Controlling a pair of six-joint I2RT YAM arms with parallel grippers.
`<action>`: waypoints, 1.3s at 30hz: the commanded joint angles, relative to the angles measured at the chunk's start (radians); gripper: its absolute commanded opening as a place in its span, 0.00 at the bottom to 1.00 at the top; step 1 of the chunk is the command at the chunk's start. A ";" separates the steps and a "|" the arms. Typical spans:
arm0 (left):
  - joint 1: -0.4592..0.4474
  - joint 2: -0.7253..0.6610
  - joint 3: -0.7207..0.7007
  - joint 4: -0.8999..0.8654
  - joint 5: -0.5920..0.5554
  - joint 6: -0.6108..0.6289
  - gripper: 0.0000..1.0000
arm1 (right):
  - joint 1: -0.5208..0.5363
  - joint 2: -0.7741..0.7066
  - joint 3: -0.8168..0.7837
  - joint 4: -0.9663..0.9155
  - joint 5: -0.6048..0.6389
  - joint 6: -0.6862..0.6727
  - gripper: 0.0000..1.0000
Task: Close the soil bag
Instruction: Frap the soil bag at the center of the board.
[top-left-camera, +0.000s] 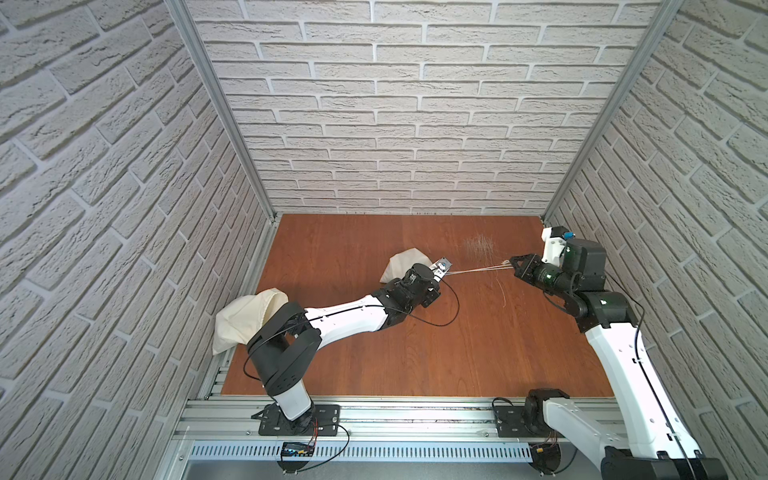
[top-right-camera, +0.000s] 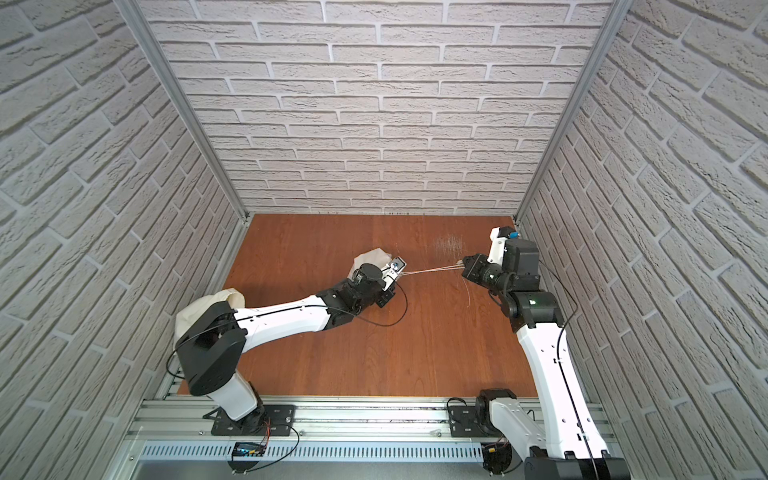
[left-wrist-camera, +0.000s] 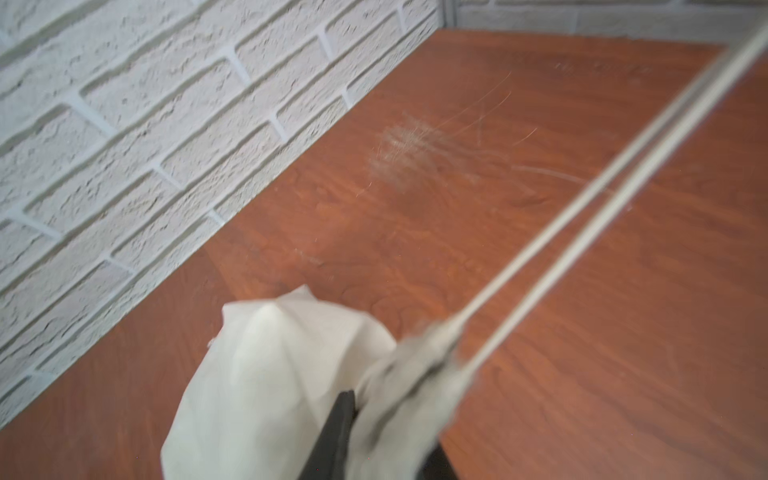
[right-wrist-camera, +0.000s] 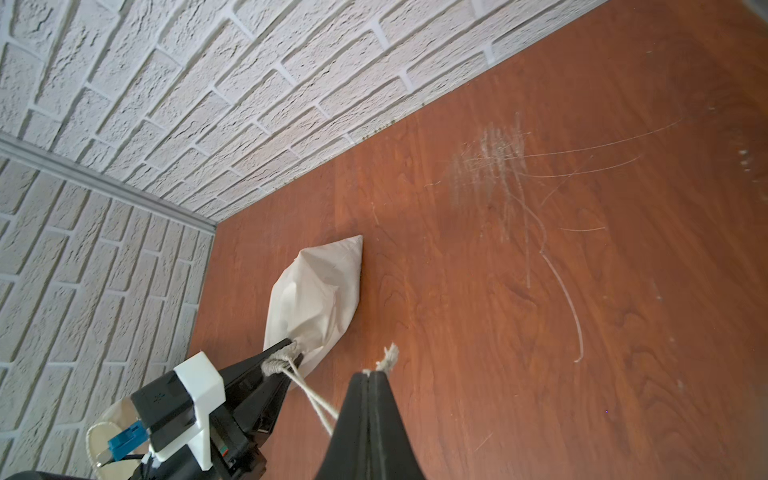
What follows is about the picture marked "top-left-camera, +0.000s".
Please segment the cream cloth bag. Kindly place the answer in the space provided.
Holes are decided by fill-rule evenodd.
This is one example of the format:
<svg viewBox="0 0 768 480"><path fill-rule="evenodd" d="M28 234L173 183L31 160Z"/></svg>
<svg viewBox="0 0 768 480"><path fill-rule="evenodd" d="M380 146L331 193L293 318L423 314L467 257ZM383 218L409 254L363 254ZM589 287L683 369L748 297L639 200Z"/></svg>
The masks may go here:
<svg viewBox="0 0 768 480"><path fill-rule="evenodd" d="M382 284L386 284L395 278L402 278L414 264L430 266L433 263L423 252L417 248L410 248L393 255L380 278Z"/></svg>
<svg viewBox="0 0 768 480"><path fill-rule="evenodd" d="M230 302L216 314L212 354L219 355L238 344L247 344L287 302L288 296L276 288Z"/></svg>

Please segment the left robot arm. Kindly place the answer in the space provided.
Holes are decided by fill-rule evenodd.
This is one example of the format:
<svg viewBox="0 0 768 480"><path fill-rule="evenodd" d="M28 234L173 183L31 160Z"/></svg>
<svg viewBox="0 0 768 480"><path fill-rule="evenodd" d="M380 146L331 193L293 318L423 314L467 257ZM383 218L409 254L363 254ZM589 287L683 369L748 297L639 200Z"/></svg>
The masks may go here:
<svg viewBox="0 0 768 480"><path fill-rule="evenodd" d="M427 266L415 263L400 278L346 304L303 308L288 302L246 344L248 357L282 418L305 423L314 410L303 378L316 353L340 340L385 330L402 323L418 307L440 296L440 283L451 263L442 258Z"/></svg>

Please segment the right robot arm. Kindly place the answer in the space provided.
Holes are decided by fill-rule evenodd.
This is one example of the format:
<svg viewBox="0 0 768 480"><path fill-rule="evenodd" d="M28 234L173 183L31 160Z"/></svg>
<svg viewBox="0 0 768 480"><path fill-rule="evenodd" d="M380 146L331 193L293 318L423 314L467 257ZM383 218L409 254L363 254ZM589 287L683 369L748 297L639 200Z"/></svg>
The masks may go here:
<svg viewBox="0 0 768 480"><path fill-rule="evenodd" d="M568 440L604 479L725 479L722 461L706 456L688 432L647 358L643 317L629 297L607 289L607 254L597 242L545 229L542 254L510 258L516 278L562 300L597 355L614 393L627 439L581 411L559 389L534 389L523 409L526 428Z"/></svg>

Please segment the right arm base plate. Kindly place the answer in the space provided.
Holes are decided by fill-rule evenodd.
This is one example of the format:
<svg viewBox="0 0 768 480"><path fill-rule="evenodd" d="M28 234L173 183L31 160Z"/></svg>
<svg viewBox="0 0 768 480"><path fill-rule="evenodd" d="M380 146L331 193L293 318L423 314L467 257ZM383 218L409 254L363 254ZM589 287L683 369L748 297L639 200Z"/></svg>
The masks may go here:
<svg viewBox="0 0 768 480"><path fill-rule="evenodd" d="M559 431L552 429L544 422L542 405L494 404L492 411L499 438L561 436Z"/></svg>

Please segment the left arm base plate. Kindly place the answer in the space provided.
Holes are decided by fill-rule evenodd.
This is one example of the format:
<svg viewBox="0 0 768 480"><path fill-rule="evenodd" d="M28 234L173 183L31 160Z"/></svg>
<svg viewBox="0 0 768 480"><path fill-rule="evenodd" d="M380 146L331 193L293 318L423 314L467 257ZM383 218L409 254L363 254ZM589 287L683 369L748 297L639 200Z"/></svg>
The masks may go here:
<svg viewBox="0 0 768 480"><path fill-rule="evenodd" d="M260 421L260 436L335 437L339 430L340 413L341 406L338 404L313 404L297 419L289 420L276 403L271 403L251 418Z"/></svg>

